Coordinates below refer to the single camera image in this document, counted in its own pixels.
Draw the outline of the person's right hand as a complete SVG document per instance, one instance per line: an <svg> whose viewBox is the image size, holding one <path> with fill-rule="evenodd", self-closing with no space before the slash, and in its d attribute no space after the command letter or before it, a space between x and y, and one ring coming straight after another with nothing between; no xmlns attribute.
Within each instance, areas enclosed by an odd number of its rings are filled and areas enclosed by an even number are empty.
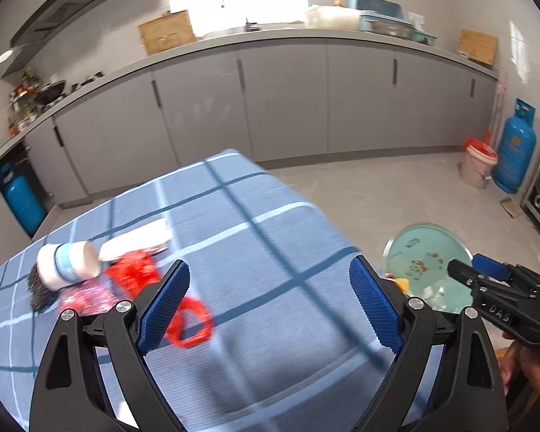
<svg viewBox="0 0 540 432"><path fill-rule="evenodd" d="M521 370L533 388L534 395L540 395L540 349L524 347L514 341L499 360L499 372L504 394L507 394L515 374Z"/></svg>

